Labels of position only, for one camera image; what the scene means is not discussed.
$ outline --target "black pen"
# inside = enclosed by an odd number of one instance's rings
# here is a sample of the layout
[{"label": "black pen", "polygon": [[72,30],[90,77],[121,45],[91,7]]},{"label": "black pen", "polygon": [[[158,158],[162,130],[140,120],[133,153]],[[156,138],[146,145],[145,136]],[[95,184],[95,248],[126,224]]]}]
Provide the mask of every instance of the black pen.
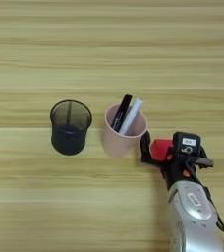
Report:
[{"label": "black pen", "polygon": [[119,130],[121,129],[121,126],[126,117],[131,100],[132,100],[132,96],[130,94],[125,94],[124,99],[121,105],[119,106],[116,116],[111,124],[111,127],[113,128],[113,130],[119,132]]}]

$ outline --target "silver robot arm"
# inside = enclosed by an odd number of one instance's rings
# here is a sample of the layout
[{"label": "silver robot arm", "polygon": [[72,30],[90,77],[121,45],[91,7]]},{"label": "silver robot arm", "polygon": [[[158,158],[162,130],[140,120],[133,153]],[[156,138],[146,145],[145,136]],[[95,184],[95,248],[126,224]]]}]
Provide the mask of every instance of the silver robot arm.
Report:
[{"label": "silver robot arm", "polygon": [[222,252],[217,235],[217,213],[201,185],[179,181],[168,194],[171,224],[170,252]]}]

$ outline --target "pink cup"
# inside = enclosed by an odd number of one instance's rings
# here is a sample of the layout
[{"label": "pink cup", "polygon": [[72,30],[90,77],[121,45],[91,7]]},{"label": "pink cup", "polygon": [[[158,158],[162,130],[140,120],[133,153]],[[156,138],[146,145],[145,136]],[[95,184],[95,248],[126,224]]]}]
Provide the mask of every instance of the pink cup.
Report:
[{"label": "pink cup", "polygon": [[138,112],[126,136],[114,131],[110,125],[118,108],[119,105],[113,105],[105,112],[105,125],[102,137],[104,151],[113,158],[120,158],[127,154],[140,142],[141,136],[147,130],[146,118],[141,112]]}]

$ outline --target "black mesh cup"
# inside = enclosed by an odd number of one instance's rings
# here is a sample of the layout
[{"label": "black mesh cup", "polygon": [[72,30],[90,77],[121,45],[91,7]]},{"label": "black mesh cup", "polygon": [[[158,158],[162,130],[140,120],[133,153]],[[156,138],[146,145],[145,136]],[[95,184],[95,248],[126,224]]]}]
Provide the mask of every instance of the black mesh cup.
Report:
[{"label": "black mesh cup", "polygon": [[90,110],[75,100],[63,100],[51,110],[52,145],[63,155],[75,155],[85,145],[85,136],[92,122]]}]

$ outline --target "cup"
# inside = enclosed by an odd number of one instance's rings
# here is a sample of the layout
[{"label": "cup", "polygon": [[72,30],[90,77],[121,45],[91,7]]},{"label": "cup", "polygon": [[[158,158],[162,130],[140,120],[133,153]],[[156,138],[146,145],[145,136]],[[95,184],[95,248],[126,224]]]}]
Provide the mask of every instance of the cup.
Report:
[{"label": "cup", "polygon": [[92,122],[90,110],[76,100],[63,100],[51,110],[52,145],[63,155],[75,155],[85,145],[88,127]]},{"label": "cup", "polygon": [[111,128],[113,119],[120,105],[113,105],[105,112],[104,131],[102,135],[102,145],[105,153],[113,158],[120,158],[127,154],[135,145],[140,142],[141,136],[147,130],[145,116],[138,112],[129,131],[122,135]]}]

